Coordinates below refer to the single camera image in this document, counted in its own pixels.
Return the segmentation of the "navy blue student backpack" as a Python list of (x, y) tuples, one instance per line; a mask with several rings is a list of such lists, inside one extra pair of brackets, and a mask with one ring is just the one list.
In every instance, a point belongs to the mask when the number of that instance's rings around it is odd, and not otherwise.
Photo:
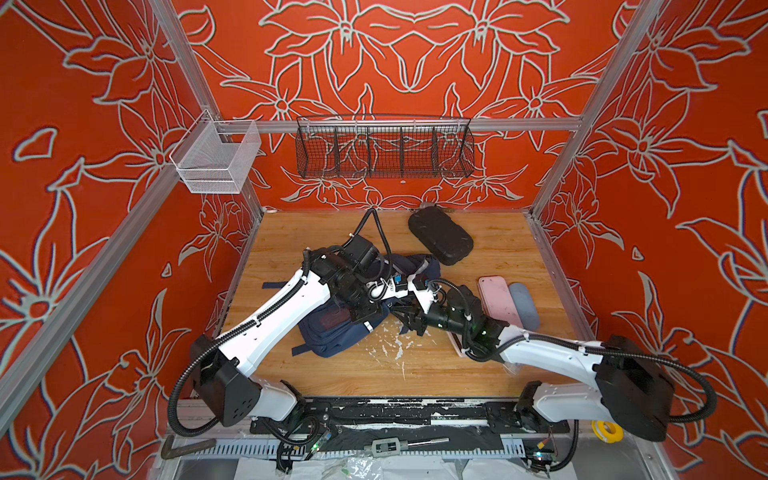
[(249, 357), (263, 360), (294, 327), (303, 337), (295, 355), (332, 357), (360, 342), (397, 307), (415, 310), (401, 314), (413, 330), (418, 315), (437, 302), (433, 282), (440, 273), (431, 255), (382, 255), (374, 247), (307, 250), (299, 270), (254, 315), (250, 333), (257, 346)]

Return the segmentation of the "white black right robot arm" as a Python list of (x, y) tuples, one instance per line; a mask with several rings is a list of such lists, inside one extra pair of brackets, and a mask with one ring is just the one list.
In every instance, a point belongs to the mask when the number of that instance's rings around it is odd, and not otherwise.
[[(472, 361), (531, 366), (569, 378), (564, 385), (527, 385), (519, 407), (536, 422), (604, 421), (636, 437), (661, 442), (670, 424), (703, 421), (717, 407), (716, 392), (700, 373), (646, 354), (625, 337), (584, 342), (531, 332), (488, 317), (478, 298), (456, 290), (444, 297), (410, 294), (405, 305), (410, 329), (423, 332), (434, 327), (458, 335), (461, 349)], [(672, 370), (701, 387), (705, 399), (697, 410), (673, 414)]]

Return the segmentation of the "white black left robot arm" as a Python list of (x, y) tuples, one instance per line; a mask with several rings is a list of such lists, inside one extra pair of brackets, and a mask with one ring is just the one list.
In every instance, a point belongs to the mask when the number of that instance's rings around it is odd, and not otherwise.
[[(262, 307), (218, 337), (202, 335), (193, 343), (190, 363), (169, 397), (172, 432), (193, 438), (246, 417), (272, 424), (297, 422), (299, 394), (286, 383), (257, 377), (257, 369), (290, 330), (328, 301), (342, 298), (348, 304), (379, 307), (369, 298), (368, 284), (390, 277), (391, 270), (374, 247), (305, 250), (300, 268)], [(200, 426), (186, 426), (180, 419), (179, 399), (186, 384), (213, 414)]]

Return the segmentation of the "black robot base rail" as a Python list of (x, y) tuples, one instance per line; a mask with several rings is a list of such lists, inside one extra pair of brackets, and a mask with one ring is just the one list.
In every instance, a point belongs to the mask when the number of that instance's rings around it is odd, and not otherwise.
[(334, 429), (451, 426), (487, 427), (496, 434), (565, 434), (561, 421), (533, 425), (516, 411), (515, 398), (307, 397), (304, 411)]

